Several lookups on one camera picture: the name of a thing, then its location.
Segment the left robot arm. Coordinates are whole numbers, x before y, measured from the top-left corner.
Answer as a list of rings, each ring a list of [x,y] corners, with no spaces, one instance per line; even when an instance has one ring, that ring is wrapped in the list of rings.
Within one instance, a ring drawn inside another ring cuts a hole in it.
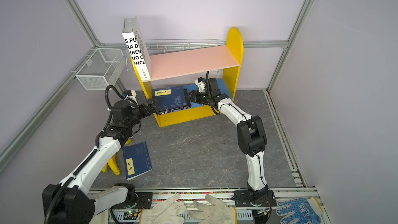
[[[57,185],[49,184],[42,192],[44,223],[88,224],[96,215],[123,204],[134,206],[138,197],[135,187],[120,183],[93,196],[89,191],[108,161],[131,138],[133,128],[155,113],[152,100],[138,104],[134,91],[120,93],[115,86],[105,89],[109,116],[95,138],[92,151]]]

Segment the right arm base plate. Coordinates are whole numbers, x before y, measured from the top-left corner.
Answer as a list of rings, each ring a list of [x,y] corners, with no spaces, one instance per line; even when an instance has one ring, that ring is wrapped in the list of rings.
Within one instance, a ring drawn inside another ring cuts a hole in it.
[[[236,207],[274,207],[277,206],[275,197],[272,191],[269,190],[268,194],[263,199],[255,200],[254,196],[248,190],[236,190],[233,192],[231,198]]]

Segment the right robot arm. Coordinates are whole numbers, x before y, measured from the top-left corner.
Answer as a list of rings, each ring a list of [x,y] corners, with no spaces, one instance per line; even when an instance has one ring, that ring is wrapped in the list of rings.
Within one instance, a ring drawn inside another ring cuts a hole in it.
[[[238,206],[250,203],[254,206],[272,206],[274,195],[265,179],[264,152],[267,138],[262,119],[240,109],[232,99],[222,93],[215,78],[200,77],[195,81],[198,87],[188,93],[191,102],[210,106],[216,115],[225,115],[237,129],[237,141],[245,155],[248,167],[247,190],[234,196]]]

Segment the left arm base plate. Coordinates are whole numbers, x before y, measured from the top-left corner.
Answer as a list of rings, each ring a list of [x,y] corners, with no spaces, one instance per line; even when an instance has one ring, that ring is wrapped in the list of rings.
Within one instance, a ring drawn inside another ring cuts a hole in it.
[[[138,192],[133,200],[128,200],[123,204],[125,209],[150,209],[152,204],[153,192]]]

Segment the white book black lettering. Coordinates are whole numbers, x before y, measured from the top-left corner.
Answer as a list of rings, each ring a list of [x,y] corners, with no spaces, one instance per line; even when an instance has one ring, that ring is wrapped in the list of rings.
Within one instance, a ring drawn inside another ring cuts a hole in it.
[[[124,42],[136,73],[143,82],[151,81],[151,60],[137,17],[124,20]]]

